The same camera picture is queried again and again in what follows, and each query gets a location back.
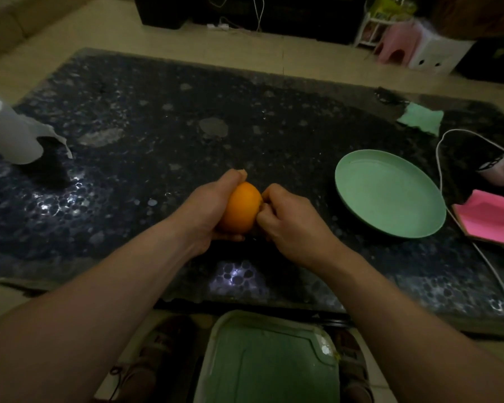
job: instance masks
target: plate rim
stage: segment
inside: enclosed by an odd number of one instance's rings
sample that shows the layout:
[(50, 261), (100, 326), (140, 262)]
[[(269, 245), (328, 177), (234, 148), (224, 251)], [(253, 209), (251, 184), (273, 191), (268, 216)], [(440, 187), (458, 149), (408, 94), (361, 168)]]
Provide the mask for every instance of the plate rim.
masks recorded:
[[(421, 175), (423, 175), (423, 176), (425, 177), (425, 179), (427, 179), (428, 181), (430, 181), (430, 182), (431, 182), (431, 184), (432, 184), (432, 185), (435, 187), (435, 189), (437, 190), (438, 195), (439, 195), (439, 197), (440, 197), (440, 198), (441, 198), (441, 200), (442, 200), (442, 204), (444, 205), (444, 214), (443, 214), (443, 217), (441, 218), (441, 219), (442, 219), (442, 221), (441, 221), (441, 223), (439, 223), (439, 224), (437, 225), (437, 228), (436, 228), (436, 229), (434, 229), (434, 230), (430, 231), (430, 233), (425, 234), (425, 235), (401, 236), (401, 235), (398, 235), (398, 234), (391, 233), (391, 232), (388, 232), (388, 231), (386, 231), (386, 230), (383, 230), (383, 229), (381, 229), (381, 228), (379, 228), (379, 227), (375, 226), (374, 224), (372, 224), (372, 223), (370, 223), (370, 222), (368, 222), (368, 221), (364, 220), (364, 219), (363, 219), (363, 218), (362, 218), (359, 214), (357, 214), (357, 213), (355, 212), (355, 210), (353, 210), (353, 208), (351, 208), (351, 207), (349, 206), (349, 204), (346, 202), (346, 200), (345, 200), (345, 199), (343, 199), (343, 195), (342, 195), (342, 194), (341, 194), (341, 192), (340, 192), (340, 188), (338, 187), (338, 183), (337, 183), (337, 180), (336, 180), (336, 174), (337, 174), (337, 172), (338, 172), (338, 168), (342, 166), (342, 161), (343, 161), (344, 159), (346, 159), (348, 156), (350, 156), (350, 155), (352, 155), (352, 154), (354, 154), (354, 153), (361, 153), (361, 154), (363, 154), (363, 153), (366, 153), (366, 152), (368, 152), (368, 153), (382, 153), (382, 154), (388, 154), (388, 155), (390, 155), (391, 157), (396, 158), (397, 160), (401, 160), (402, 162), (405, 162), (405, 163), (409, 164), (409, 166), (410, 166), (410, 167), (412, 167), (412, 168), (416, 168), (416, 169), (417, 169), (417, 172), (419, 172)], [(338, 163), (336, 164), (336, 169), (334, 170), (334, 185), (336, 186), (336, 192), (338, 193), (338, 196), (340, 197), (340, 199), (341, 199), (341, 200), (342, 200), (342, 202), (344, 203), (345, 207), (346, 207), (347, 209), (349, 209), (349, 210), (350, 210), (350, 212), (351, 212), (354, 216), (356, 216), (358, 219), (360, 219), (361, 221), (363, 221), (364, 223), (366, 223), (368, 226), (371, 226), (372, 228), (374, 228), (374, 229), (376, 229), (376, 230), (379, 230), (379, 231), (381, 231), (381, 232), (383, 232), (383, 233), (385, 233), (385, 234), (387, 234), (387, 235), (390, 235), (390, 236), (394, 236), (394, 237), (402, 237), (402, 238), (406, 238), (406, 239), (420, 239), (420, 238), (423, 238), (423, 237), (428, 237), (428, 236), (431, 236), (431, 235), (434, 235), (435, 233), (437, 233), (437, 232), (438, 232), (438, 231), (439, 231), (439, 230), (440, 230), (440, 229), (444, 226), (444, 222), (446, 221), (446, 208), (447, 208), (447, 207), (446, 207), (446, 202), (444, 201), (444, 197), (443, 197), (442, 193), (438, 190), (438, 187), (437, 187), (436, 183), (435, 183), (435, 182), (433, 182), (433, 180), (431, 179), (431, 177), (430, 177), (429, 175), (427, 175), (425, 172), (423, 172), (423, 170), (421, 170), (419, 167), (417, 167), (416, 165), (414, 165), (412, 162), (410, 162), (410, 161), (408, 161), (408, 160), (404, 159), (403, 157), (400, 157), (400, 156), (398, 156), (398, 155), (396, 155), (396, 154), (389, 153), (388, 151), (375, 150), (375, 149), (363, 149), (363, 150), (355, 150), (355, 151), (351, 151), (350, 153), (345, 154), (345, 155), (344, 155), (344, 156), (343, 156), (343, 157), (342, 157), (342, 158), (338, 161)]]

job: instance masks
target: person's right hand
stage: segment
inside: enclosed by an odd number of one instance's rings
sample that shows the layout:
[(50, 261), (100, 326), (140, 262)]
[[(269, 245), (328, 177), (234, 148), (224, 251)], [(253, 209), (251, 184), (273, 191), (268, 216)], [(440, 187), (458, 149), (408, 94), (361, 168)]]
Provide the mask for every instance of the person's right hand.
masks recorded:
[(311, 270), (336, 264), (352, 252), (330, 231), (307, 198), (272, 184), (262, 194), (257, 223), (289, 260)]

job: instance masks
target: paper towel roll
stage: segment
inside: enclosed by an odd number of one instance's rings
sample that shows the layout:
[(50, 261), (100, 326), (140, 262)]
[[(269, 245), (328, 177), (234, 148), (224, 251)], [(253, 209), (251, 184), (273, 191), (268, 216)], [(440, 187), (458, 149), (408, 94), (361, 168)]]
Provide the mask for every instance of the paper towel roll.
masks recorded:
[(73, 158), (67, 140), (54, 132), (52, 126), (18, 115), (0, 100), (0, 154), (14, 164), (28, 164), (43, 155), (37, 137), (54, 137), (65, 145), (67, 156)]

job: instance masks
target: white plastic stool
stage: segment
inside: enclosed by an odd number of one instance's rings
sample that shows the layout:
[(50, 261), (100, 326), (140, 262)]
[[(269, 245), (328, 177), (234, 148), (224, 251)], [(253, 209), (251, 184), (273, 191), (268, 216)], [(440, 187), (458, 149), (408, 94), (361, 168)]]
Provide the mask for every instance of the white plastic stool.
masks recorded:
[(421, 38), (409, 62), (410, 69), (449, 74), (475, 41), (458, 41), (439, 35), (426, 20), (416, 20)]

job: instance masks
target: green sticky note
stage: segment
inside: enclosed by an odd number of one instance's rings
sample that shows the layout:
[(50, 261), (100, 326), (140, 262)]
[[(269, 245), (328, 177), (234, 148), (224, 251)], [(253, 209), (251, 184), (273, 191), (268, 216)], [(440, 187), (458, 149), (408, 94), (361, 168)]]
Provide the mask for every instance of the green sticky note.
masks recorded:
[(444, 112), (442, 110), (430, 110), (427, 107), (411, 102), (405, 108), (405, 113), (398, 119), (398, 122), (409, 127), (417, 127), (423, 132), (438, 137), (443, 117)]

